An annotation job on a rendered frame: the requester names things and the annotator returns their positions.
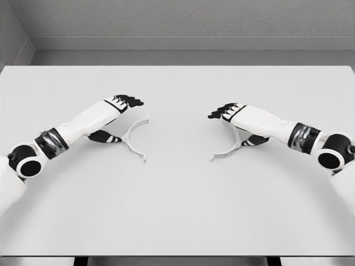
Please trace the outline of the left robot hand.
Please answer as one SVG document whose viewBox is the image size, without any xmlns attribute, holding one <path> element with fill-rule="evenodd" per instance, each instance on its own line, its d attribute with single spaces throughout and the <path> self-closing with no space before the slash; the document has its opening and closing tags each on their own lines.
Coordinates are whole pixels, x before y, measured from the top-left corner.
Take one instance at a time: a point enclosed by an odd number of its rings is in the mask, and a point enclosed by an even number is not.
<svg viewBox="0 0 355 266">
<path fill-rule="evenodd" d="M 74 120 L 80 132 L 90 140 L 104 144 L 118 143 L 122 142 L 122 139 L 102 130 L 102 127 L 113 122 L 128 109 L 142 105 L 144 103 L 133 96 L 114 95 L 90 106 Z"/>
</svg>

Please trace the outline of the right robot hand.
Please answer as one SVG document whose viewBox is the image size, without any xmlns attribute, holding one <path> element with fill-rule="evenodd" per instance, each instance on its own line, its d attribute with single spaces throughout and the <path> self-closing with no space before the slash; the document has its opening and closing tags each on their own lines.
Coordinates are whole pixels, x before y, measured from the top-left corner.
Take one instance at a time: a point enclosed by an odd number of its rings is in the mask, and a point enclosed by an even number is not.
<svg viewBox="0 0 355 266">
<path fill-rule="evenodd" d="M 241 146 L 259 146 L 268 142 L 270 127 L 267 123 L 275 118 L 267 111 L 242 103 L 225 104 L 207 117 L 221 119 L 237 129 L 249 132 L 251 135 L 241 142 Z"/>
</svg>

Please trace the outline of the white table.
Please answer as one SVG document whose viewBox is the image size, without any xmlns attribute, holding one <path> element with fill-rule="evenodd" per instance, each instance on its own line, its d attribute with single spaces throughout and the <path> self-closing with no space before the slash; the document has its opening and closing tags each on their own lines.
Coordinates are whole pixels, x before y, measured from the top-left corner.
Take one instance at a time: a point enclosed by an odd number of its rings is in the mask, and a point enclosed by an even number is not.
<svg viewBox="0 0 355 266">
<path fill-rule="evenodd" d="M 355 73 L 349 66 L 7 66 L 0 73 L 2 150 L 70 121 L 113 95 L 144 102 L 110 125 L 119 134 L 149 117 L 134 144 L 152 157 L 209 158 L 232 142 L 208 114 L 251 104 L 285 120 L 355 135 Z"/>
</svg>

